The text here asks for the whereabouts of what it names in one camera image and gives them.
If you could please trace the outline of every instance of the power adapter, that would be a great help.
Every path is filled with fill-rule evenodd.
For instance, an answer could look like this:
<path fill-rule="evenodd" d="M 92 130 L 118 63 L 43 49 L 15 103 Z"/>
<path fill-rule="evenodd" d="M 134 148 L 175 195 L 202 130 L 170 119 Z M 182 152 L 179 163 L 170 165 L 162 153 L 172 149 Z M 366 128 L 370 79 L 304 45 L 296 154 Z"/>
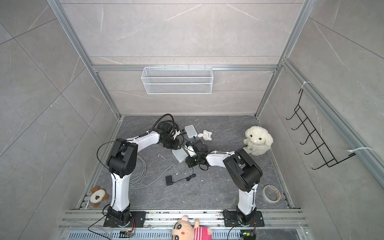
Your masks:
<path fill-rule="evenodd" d="M 172 175 L 166 176 L 166 184 L 167 184 L 167 186 L 173 185 Z"/>

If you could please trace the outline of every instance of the aluminum frame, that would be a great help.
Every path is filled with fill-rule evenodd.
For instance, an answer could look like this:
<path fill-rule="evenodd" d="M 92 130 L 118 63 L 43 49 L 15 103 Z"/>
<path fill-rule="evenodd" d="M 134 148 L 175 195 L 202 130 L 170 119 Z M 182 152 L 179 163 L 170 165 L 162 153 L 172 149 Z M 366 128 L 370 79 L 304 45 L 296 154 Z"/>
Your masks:
<path fill-rule="evenodd" d="M 55 13 L 57 19 L 59 20 L 65 33 L 67 34 L 68 38 L 70 39 L 73 47 L 76 49 L 78 55 L 80 56 L 81 60 L 83 61 L 88 72 L 91 74 L 91 77 L 95 81 L 97 87 L 100 89 L 102 95 L 104 96 L 104 98 L 105 98 L 106 102 L 108 103 L 109 107 L 111 108 L 112 112 L 115 114 L 116 118 L 119 119 L 121 117 L 121 114 L 119 113 L 119 110 L 118 110 L 115 102 L 113 101 L 111 95 L 109 94 L 109 91 L 104 86 L 104 83 L 101 80 L 100 76 L 92 69 L 91 59 L 89 58 L 89 55 L 85 51 L 85 48 L 81 44 L 76 32 L 74 31 L 72 24 L 70 23 L 67 15 L 64 12 L 63 7 L 61 6 L 61 3 L 58 0 L 47 0 L 47 2 L 50 5 L 52 11 Z"/>
<path fill-rule="evenodd" d="M 93 65 L 94 71 L 143 71 L 146 67 L 209 67 L 214 71 L 276 71 L 277 66 L 273 64 L 255 64 L 255 65 L 222 65 L 222 64 L 205 64 L 205 65 Z"/>
<path fill-rule="evenodd" d="M 299 84 L 308 79 L 300 70 L 288 59 L 283 59 L 283 66 L 293 76 Z M 304 84 L 302 87 L 309 98 L 321 110 L 327 120 L 333 125 L 340 136 L 347 142 L 351 149 L 358 147 L 369 147 L 363 138 L 349 125 L 349 123 L 336 111 L 327 99 L 316 89 L 313 84 Z M 361 149 L 355 152 L 359 159 L 364 163 L 368 170 L 384 188 L 384 162 L 374 152 L 368 149 Z"/>
<path fill-rule="evenodd" d="M 187 216 L 191 224 L 199 219 L 201 225 L 212 229 L 230 229 L 224 225 L 223 209 L 147 209 L 139 211 L 145 211 L 147 214 L 144 227 L 137 229 L 170 229 L 175 221 L 183 216 Z M 258 229 L 309 229 L 301 209 L 258 209 L 258 211 L 262 212 L 265 223 L 264 227 L 258 227 Z M 88 226 L 103 216 L 102 210 L 68 210 L 62 216 L 58 230 L 86 230 Z M 99 227 L 103 223 L 104 221 L 99 221 L 94 226 Z M 236 229 L 253 229 L 253 227 L 236 227 Z"/>
<path fill-rule="evenodd" d="M 263 111 L 263 109 L 264 109 L 264 107 L 265 107 L 265 105 L 269 99 L 269 96 L 271 95 L 272 89 L 275 86 L 277 79 L 280 76 L 281 64 L 282 64 L 284 58 L 289 57 L 289 55 L 291 54 L 292 49 L 295 46 L 295 43 L 296 43 L 297 39 L 299 38 L 300 33 L 303 30 L 303 27 L 304 27 L 305 23 L 307 22 L 308 17 L 310 16 L 310 14 L 312 12 L 312 9 L 313 9 L 315 3 L 316 3 L 316 0 L 306 0 L 303 3 L 303 7 L 300 10 L 300 13 L 296 19 L 295 25 L 293 26 L 292 32 L 288 38 L 288 41 L 284 47 L 283 52 L 281 53 L 279 62 L 277 64 L 277 70 L 275 73 L 273 73 L 273 75 L 272 75 L 272 77 L 268 83 L 268 86 L 264 91 L 263 97 L 260 100 L 259 106 L 256 109 L 256 112 L 255 112 L 256 119 L 259 119 L 260 114 L 262 113 L 262 111 Z"/>

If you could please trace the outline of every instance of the pink striped shirt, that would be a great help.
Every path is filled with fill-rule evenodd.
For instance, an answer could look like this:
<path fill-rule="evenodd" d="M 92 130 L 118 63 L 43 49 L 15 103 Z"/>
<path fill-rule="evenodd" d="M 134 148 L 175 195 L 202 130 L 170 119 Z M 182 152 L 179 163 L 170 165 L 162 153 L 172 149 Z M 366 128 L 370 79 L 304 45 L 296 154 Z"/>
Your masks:
<path fill-rule="evenodd" d="M 208 235 L 208 228 L 198 227 L 195 228 L 194 240 L 212 240 L 212 236 Z"/>

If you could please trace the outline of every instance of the gray cable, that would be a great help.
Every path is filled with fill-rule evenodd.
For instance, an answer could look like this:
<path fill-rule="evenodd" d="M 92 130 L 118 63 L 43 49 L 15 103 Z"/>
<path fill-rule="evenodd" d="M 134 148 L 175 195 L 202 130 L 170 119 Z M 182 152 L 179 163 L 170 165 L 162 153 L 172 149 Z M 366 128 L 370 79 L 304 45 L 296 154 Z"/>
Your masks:
<path fill-rule="evenodd" d="M 152 185 L 153 183 L 155 183 L 157 180 L 159 180 L 160 178 L 161 178 L 161 176 L 163 176 L 164 175 L 164 173 L 166 172 L 166 171 L 168 171 L 168 169 L 170 169 L 173 165 L 175 165 L 175 164 L 172 164 L 171 166 L 169 166 L 155 181 L 153 181 L 153 182 L 151 182 L 150 184 L 148 184 L 148 185 L 145 185 L 145 186 L 142 186 L 142 187 L 129 187 L 130 189 L 142 189 L 142 188 L 145 188 L 145 187 L 148 187 L 149 185 Z"/>
<path fill-rule="evenodd" d="M 141 162 L 143 162 L 143 170 L 141 171 L 141 173 L 137 177 L 129 180 L 129 185 L 134 185 L 136 183 L 139 183 L 143 179 L 145 173 L 147 172 L 147 164 L 144 161 L 144 159 L 139 155 L 137 156 L 137 158 L 139 158 L 141 160 Z"/>

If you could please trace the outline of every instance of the small white stuffed animal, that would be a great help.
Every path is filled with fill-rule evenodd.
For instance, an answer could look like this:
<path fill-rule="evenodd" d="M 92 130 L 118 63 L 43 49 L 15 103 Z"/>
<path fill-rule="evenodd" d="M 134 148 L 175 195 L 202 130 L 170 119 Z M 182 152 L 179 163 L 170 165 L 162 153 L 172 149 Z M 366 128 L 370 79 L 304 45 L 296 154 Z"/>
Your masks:
<path fill-rule="evenodd" d="M 266 129 L 253 126 L 245 131 L 245 136 L 247 138 L 243 142 L 247 146 L 243 147 L 243 149 L 248 154 L 259 156 L 271 149 L 273 138 Z"/>
<path fill-rule="evenodd" d="M 211 135 L 212 135 L 212 132 L 204 130 L 203 133 L 199 133 L 197 137 L 203 137 L 203 139 L 206 141 L 212 141 Z"/>

